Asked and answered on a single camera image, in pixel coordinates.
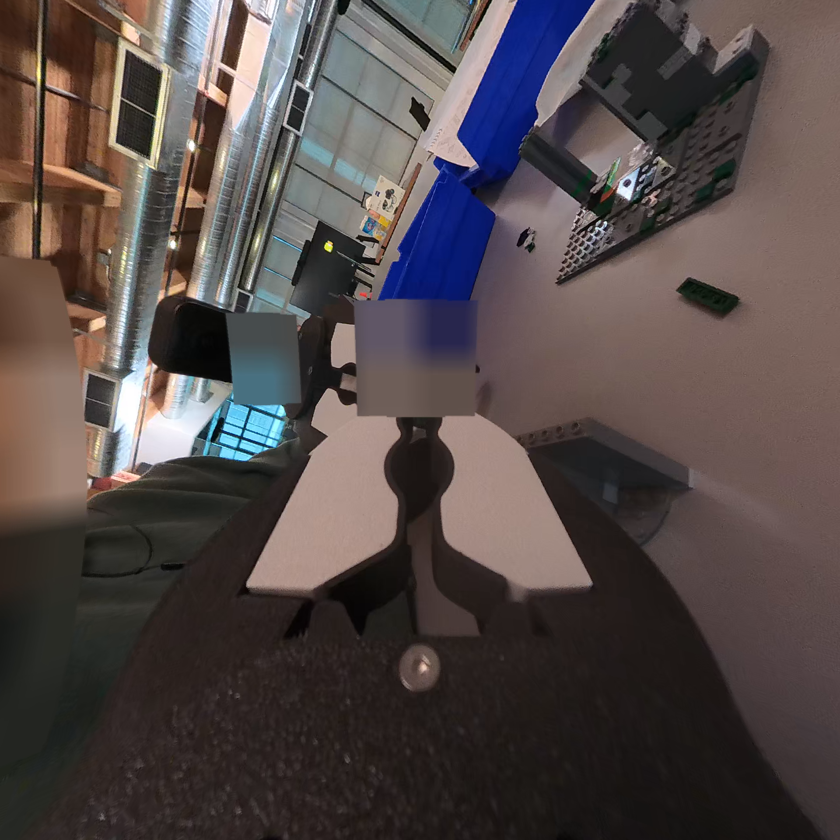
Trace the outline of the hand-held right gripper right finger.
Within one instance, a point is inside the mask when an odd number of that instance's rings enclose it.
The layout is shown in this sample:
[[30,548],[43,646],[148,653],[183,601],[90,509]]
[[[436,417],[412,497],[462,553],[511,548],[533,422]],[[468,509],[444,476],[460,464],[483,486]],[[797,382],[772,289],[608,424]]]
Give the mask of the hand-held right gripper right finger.
[[430,434],[436,590],[481,634],[499,611],[581,595],[593,581],[526,450],[483,416],[448,416]]

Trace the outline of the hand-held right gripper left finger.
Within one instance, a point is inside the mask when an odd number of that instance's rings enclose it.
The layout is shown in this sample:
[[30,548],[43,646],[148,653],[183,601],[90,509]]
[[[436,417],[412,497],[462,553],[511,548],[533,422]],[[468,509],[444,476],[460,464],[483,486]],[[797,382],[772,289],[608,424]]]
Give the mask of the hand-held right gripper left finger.
[[411,434],[359,416],[310,453],[247,582],[249,595],[336,602],[363,632],[413,578],[406,501],[392,462]]

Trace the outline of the dark grey cross wall piece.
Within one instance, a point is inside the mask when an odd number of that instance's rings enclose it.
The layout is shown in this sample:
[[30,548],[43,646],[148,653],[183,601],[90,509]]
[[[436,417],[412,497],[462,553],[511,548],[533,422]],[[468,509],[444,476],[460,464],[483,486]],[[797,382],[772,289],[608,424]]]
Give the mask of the dark grey cross wall piece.
[[[430,509],[438,493],[429,442],[430,434],[437,432],[441,423],[433,419],[414,422],[413,427],[423,429],[424,436],[402,446],[393,458],[393,479],[404,494],[410,519]],[[529,458],[542,457],[585,499],[622,527],[636,503],[641,519],[658,514],[652,528],[655,532],[667,517],[673,499],[696,484],[689,467],[589,417],[520,436],[509,435]]]

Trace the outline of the black monitor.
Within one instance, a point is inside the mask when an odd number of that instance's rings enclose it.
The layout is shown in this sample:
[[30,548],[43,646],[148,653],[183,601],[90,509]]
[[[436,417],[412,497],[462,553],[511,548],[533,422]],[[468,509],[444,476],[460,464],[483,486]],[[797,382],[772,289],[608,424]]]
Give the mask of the black monitor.
[[365,246],[357,238],[318,221],[298,258],[288,309],[319,316],[325,306],[352,295],[364,252]]

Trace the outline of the blue plastic bin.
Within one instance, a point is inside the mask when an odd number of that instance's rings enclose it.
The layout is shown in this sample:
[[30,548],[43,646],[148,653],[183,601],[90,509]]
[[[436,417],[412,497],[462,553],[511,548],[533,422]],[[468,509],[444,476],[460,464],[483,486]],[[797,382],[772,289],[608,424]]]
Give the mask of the blue plastic bin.
[[467,185],[440,171],[377,300],[470,300],[496,219]]
[[457,131],[474,164],[456,178],[470,190],[508,178],[538,118],[554,62],[593,1],[521,1],[513,6]]

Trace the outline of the white air vent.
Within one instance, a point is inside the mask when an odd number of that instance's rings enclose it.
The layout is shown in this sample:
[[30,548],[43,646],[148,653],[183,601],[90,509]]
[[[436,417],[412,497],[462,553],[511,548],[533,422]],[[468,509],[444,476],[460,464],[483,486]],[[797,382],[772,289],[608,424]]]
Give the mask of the white air vent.
[[161,156],[172,70],[121,39],[115,64],[108,146],[156,170]]

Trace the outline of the white papers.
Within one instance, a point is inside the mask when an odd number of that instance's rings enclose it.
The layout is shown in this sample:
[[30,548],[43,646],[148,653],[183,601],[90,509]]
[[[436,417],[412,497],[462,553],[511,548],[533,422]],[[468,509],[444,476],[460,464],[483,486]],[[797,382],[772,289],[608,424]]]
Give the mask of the white papers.
[[486,15],[476,27],[473,38],[444,96],[434,106],[434,114],[421,138],[421,145],[426,152],[441,161],[465,167],[467,170],[476,165],[474,157],[459,139],[458,131],[516,3],[516,1],[489,3]]

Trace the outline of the dark green plate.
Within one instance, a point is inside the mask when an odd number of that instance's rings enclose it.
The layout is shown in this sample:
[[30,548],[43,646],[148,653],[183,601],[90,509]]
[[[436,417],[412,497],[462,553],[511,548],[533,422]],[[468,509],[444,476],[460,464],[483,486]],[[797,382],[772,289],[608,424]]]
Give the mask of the dark green plate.
[[720,317],[729,315],[741,302],[739,296],[693,277],[683,280],[676,292],[687,302]]

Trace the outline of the grey brick build on baseplate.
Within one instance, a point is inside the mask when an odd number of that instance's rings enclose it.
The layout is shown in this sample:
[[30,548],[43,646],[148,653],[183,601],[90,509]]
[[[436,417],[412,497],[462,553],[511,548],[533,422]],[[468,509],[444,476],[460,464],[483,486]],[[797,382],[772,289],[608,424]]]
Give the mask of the grey brick build on baseplate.
[[606,19],[574,86],[638,145],[597,174],[563,145],[559,105],[519,149],[579,207],[557,286],[734,190],[770,53],[753,25],[715,49],[677,2],[628,2]]

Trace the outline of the silver air duct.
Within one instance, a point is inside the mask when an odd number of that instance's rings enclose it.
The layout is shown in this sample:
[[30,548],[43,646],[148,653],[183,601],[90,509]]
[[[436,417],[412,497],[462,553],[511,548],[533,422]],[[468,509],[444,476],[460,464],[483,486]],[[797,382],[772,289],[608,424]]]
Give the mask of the silver air duct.
[[321,13],[346,2],[248,2],[239,51],[185,294],[220,308],[234,302],[299,59],[314,46]]
[[118,398],[112,431],[133,427],[140,407],[151,320],[161,290],[167,243],[214,4],[148,2],[141,49],[171,69],[161,156],[156,170],[129,157],[110,258],[104,373]]

